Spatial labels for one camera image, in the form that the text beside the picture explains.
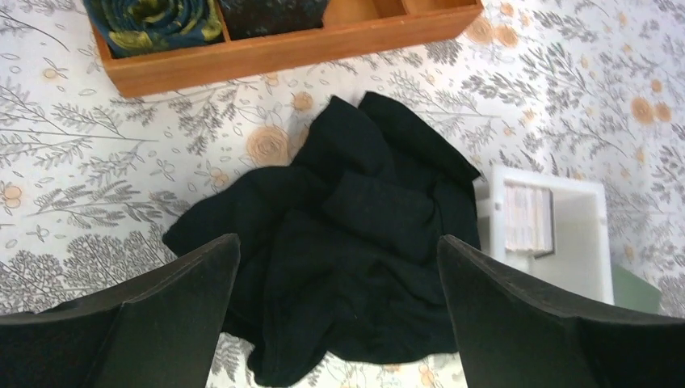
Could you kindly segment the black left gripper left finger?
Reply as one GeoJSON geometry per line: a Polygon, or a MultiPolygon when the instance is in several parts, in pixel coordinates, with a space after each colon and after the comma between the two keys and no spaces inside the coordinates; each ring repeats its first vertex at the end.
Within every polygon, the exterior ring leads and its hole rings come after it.
{"type": "Polygon", "coordinates": [[[2,316],[2,386],[204,386],[239,261],[226,234],[108,289],[2,316]]]}

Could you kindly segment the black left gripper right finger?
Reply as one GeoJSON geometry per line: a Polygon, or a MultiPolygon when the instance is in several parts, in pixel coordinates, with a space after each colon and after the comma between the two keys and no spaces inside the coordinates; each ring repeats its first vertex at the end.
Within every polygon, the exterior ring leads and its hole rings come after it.
{"type": "Polygon", "coordinates": [[[439,274],[470,387],[681,387],[684,321],[597,302],[451,235],[439,274]]]}

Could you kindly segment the black cloth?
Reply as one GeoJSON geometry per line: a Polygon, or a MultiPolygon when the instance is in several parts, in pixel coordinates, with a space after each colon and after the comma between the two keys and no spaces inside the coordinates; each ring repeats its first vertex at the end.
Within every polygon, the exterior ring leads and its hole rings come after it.
{"type": "Polygon", "coordinates": [[[185,255],[240,238],[223,329],[253,344],[259,385],[295,384],[327,353],[414,362],[457,350],[436,247],[445,234],[480,246],[479,175],[402,103],[333,97],[290,165],[245,173],[162,241],[185,255]]]}

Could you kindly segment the green leather card holder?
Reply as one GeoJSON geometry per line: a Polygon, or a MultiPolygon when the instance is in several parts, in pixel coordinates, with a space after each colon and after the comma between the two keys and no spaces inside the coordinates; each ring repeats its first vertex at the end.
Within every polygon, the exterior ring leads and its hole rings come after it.
{"type": "Polygon", "coordinates": [[[615,305],[629,310],[657,314],[662,293],[649,282],[620,265],[611,265],[615,305]]]}

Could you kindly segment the white plastic card box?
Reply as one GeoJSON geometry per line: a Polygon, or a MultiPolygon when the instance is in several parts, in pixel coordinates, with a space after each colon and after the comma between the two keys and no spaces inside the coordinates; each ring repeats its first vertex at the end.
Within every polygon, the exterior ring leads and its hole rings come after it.
{"type": "Polygon", "coordinates": [[[614,304],[602,184],[495,166],[475,184],[481,249],[492,258],[552,285],[614,304]],[[553,193],[556,250],[534,258],[505,248],[505,186],[548,188],[553,193]]]}

